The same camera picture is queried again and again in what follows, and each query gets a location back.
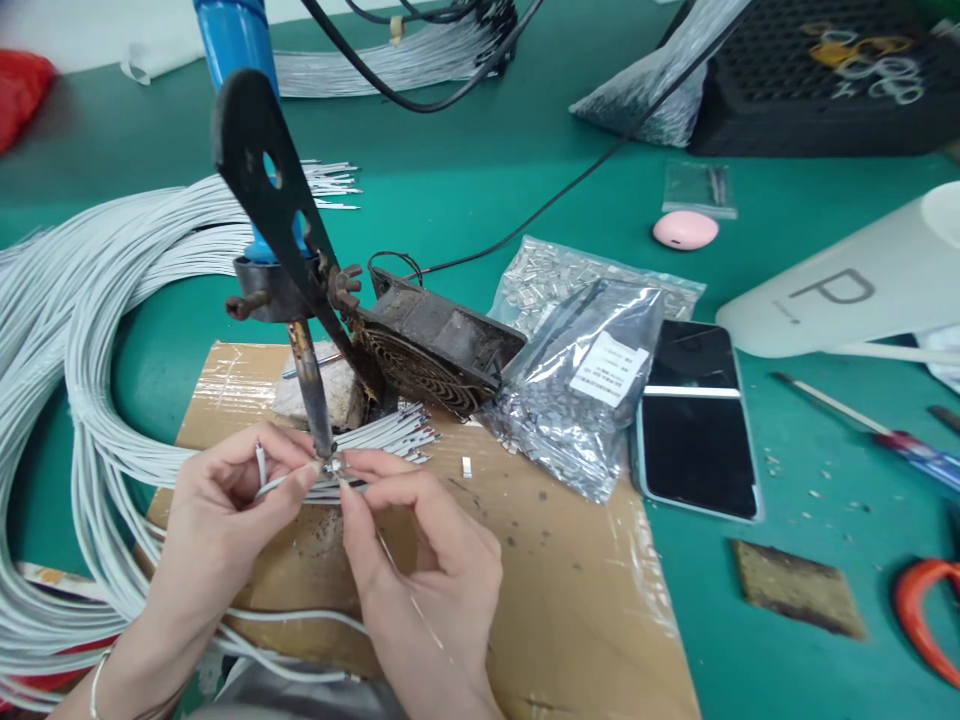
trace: cardboard base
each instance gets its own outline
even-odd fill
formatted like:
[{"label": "cardboard base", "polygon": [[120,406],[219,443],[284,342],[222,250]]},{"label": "cardboard base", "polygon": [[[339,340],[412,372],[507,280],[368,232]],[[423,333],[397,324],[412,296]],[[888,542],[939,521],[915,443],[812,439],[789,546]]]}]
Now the cardboard base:
[{"label": "cardboard base", "polygon": [[[177,444],[206,448],[269,410],[287,347],[217,343]],[[598,506],[482,427],[433,413],[443,438],[425,466],[503,546],[504,579],[488,653],[494,693],[519,718],[700,717],[643,502],[626,480]],[[463,478],[471,458],[473,478]],[[172,493],[148,517],[165,526]],[[401,571],[416,536],[402,510],[377,519]],[[235,605],[261,611],[328,608],[360,617],[339,509],[305,506],[257,560]],[[332,621],[231,621],[258,646],[365,677],[380,674],[369,640]]]}]

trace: phone screen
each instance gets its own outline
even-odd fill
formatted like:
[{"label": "phone screen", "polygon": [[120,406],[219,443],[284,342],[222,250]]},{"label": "phone screen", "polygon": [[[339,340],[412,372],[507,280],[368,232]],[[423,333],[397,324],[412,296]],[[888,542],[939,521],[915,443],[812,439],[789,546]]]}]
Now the phone screen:
[{"label": "phone screen", "polygon": [[757,518],[739,389],[725,330],[664,322],[638,413],[638,454],[648,494],[744,520]]},{"label": "phone screen", "polygon": [[662,498],[724,515],[757,516],[753,459],[737,400],[643,400],[646,485]]}]

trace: right hand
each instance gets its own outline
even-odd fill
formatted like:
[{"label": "right hand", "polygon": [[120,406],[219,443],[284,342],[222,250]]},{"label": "right hand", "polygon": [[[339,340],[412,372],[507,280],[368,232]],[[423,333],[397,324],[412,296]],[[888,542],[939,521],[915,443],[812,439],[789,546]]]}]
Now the right hand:
[{"label": "right hand", "polygon": [[[344,458],[349,474],[370,483],[363,494],[341,483],[344,547],[363,621],[404,710],[412,720],[501,719],[485,663],[503,577],[497,538],[417,465],[382,450]],[[409,577],[387,558],[373,519],[394,505],[416,516]]]}]

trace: sticker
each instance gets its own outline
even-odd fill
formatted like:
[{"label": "sticker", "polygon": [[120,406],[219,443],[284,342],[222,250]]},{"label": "sticker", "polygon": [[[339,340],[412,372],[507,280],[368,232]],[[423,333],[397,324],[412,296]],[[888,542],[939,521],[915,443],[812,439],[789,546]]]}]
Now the sticker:
[{"label": "sticker", "polygon": [[650,353],[646,350],[633,350],[603,331],[580,363],[570,387],[616,407],[627,396],[648,357]]}]

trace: workbench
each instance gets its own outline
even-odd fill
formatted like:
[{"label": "workbench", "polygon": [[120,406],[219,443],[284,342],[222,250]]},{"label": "workbench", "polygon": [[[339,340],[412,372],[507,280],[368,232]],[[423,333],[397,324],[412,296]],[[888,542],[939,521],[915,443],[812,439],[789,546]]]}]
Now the workbench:
[{"label": "workbench", "polygon": [[[284,102],[302,157],[350,160],[362,168],[362,209],[325,215],[340,258],[365,262],[377,250],[402,250],[427,266],[499,240],[614,142],[571,117],[567,106],[651,50],[676,7],[549,3],[506,77],[483,83],[437,115],[413,115],[377,97]],[[357,18],[342,24],[358,44],[383,41]],[[326,47],[307,22],[275,28],[274,46]],[[414,94],[423,99],[447,90]],[[62,78],[28,135],[0,158],[0,245],[94,204],[211,174],[212,104],[202,63],[150,87],[117,68]],[[708,247],[680,253],[653,242],[649,231],[660,217],[665,164],[681,157],[676,150],[631,145],[529,232],[706,282],[695,319],[710,321],[725,301],[960,178],[960,169],[940,155],[732,159],[740,218],[722,222],[719,239]],[[486,312],[518,242],[430,275],[428,287]],[[126,318],[112,381],[117,408],[132,427],[174,440],[213,341],[284,342],[282,327],[226,316],[223,298],[235,288],[231,278],[183,281]],[[362,298],[371,301],[369,285]],[[831,355],[777,361],[741,355],[740,363],[766,521],[749,526],[647,505],[703,716],[957,717],[960,693],[921,664],[889,601],[891,583],[906,564],[950,551],[942,491],[770,372],[810,381],[884,424],[954,452],[960,437],[925,408],[956,408],[958,398],[923,367],[907,363]],[[61,390],[21,462],[8,533],[14,559],[82,573],[70,517],[71,441]],[[145,507],[152,491],[142,490]],[[727,538],[842,569],[869,639],[833,636],[745,603]],[[942,598],[928,605],[942,647],[960,658],[956,611],[951,617]]]}]

